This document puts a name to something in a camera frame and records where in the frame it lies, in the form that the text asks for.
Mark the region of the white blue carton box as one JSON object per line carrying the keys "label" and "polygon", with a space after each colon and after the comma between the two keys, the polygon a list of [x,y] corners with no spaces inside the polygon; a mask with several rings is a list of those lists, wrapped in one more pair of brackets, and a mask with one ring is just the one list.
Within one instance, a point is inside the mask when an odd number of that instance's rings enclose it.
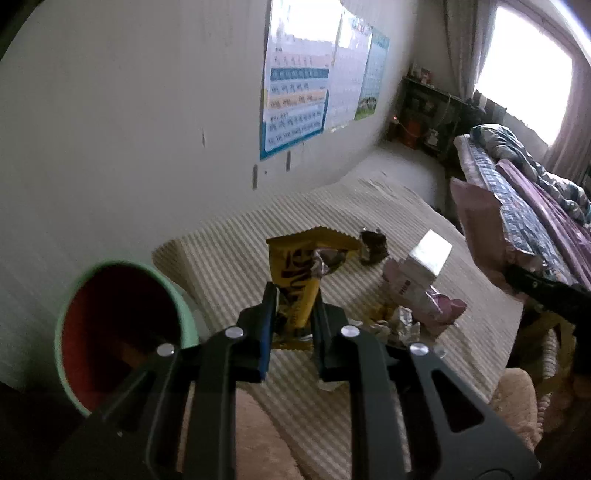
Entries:
{"label": "white blue carton box", "polygon": [[429,230],[401,262],[400,270],[418,284],[429,287],[442,272],[452,249],[449,241]]}

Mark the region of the pink pocky box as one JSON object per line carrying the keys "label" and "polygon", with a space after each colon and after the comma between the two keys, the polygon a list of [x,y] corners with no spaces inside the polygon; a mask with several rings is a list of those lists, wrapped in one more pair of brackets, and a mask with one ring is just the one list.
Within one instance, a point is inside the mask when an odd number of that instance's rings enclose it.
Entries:
{"label": "pink pocky box", "polygon": [[386,261],[383,278],[394,304],[409,308],[413,317],[433,337],[441,335],[464,314],[467,304],[440,293],[433,286],[422,286],[401,269],[395,259]]}

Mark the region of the small dark wrapper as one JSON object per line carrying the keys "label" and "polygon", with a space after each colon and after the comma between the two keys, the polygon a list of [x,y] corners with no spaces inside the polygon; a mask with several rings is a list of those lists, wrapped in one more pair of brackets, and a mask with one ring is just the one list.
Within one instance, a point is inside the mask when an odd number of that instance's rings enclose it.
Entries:
{"label": "small dark wrapper", "polygon": [[389,256],[387,237],[380,229],[363,228],[360,242],[360,262],[363,265],[378,264]]}

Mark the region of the yellow black snack wrapper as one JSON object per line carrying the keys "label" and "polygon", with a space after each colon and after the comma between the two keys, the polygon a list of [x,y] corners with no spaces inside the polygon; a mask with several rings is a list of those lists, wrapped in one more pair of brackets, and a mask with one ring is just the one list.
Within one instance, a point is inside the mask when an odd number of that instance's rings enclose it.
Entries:
{"label": "yellow black snack wrapper", "polygon": [[356,255],[359,239],[341,231],[317,226],[266,240],[270,274],[280,292],[273,326],[273,347],[308,350],[311,311],[322,279]]}

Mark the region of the green red trash bin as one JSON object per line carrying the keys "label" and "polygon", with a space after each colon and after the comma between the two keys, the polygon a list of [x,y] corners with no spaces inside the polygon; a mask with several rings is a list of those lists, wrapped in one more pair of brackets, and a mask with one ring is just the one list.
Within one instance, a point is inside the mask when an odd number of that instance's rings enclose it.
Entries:
{"label": "green red trash bin", "polygon": [[89,417],[123,393],[165,343],[199,343],[179,287],[148,265],[99,263],[75,281],[57,320],[60,384],[76,410]]}

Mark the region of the folded patterned quilt pile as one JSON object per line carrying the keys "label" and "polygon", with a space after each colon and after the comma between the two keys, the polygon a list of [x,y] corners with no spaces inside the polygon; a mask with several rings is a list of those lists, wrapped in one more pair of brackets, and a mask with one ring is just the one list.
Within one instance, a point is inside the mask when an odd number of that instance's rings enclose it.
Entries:
{"label": "folded patterned quilt pile", "polygon": [[463,179],[450,184],[473,259],[489,279],[516,264],[567,285],[590,286],[590,201],[548,172],[500,124],[477,125],[454,141]]}

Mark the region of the dark cluttered shelf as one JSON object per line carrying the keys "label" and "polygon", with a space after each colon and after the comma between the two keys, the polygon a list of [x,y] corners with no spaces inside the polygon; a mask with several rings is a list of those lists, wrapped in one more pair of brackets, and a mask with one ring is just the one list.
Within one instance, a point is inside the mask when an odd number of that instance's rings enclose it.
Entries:
{"label": "dark cluttered shelf", "polygon": [[387,140],[399,141],[443,160],[460,135],[470,107],[468,100],[405,76],[398,110],[388,126]]}

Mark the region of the window curtain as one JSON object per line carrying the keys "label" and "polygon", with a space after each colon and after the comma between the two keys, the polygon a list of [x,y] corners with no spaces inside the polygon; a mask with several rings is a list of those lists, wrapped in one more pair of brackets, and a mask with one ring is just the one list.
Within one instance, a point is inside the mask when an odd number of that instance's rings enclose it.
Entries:
{"label": "window curtain", "polygon": [[460,96],[471,98],[490,48],[498,2],[444,1],[448,55]]}

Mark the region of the green landscape wall poster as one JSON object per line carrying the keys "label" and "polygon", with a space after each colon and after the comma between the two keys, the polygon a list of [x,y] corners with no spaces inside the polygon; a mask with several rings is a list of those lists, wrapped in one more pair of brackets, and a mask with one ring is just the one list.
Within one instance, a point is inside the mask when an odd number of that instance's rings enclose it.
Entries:
{"label": "green landscape wall poster", "polygon": [[355,120],[362,120],[376,112],[389,47],[390,39],[374,28]]}

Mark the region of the white table wall poster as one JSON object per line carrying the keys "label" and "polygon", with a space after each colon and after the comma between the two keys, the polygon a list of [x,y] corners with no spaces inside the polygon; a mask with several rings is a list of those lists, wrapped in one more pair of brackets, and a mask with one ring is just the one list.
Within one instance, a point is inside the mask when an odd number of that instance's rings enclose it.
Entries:
{"label": "white table wall poster", "polygon": [[355,119],[372,36],[373,28],[369,23],[342,7],[332,71],[329,74],[325,131],[344,127]]}

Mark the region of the blue chart wall poster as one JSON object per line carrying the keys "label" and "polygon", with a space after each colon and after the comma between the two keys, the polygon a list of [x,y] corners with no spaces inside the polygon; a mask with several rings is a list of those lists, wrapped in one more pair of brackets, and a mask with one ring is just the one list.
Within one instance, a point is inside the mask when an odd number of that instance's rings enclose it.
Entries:
{"label": "blue chart wall poster", "polygon": [[270,3],[260,159],[324,131],[341,18],[342,5],[338,1]]}

